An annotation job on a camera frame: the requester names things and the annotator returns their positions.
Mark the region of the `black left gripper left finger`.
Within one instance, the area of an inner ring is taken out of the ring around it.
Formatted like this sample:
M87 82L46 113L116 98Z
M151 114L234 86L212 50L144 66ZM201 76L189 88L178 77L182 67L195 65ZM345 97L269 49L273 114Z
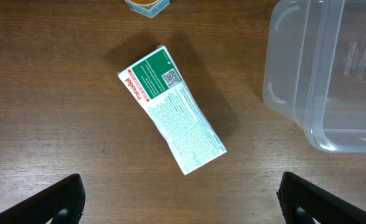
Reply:
M0 213L3 223L78 224L85 206L80 174L72 174Z

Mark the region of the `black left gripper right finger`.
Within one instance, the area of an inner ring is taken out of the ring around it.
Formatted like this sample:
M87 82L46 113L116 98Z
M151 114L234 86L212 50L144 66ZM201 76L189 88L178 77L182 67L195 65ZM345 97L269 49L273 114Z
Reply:
M366 224L366 212L302 177L284 172L277 198L288 224Z

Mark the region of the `white green panadol box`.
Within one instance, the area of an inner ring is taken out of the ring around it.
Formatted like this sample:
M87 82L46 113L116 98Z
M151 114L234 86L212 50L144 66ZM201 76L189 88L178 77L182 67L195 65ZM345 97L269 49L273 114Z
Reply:
M118 73L187 175L227 152L195 102L168 49L160 45Z

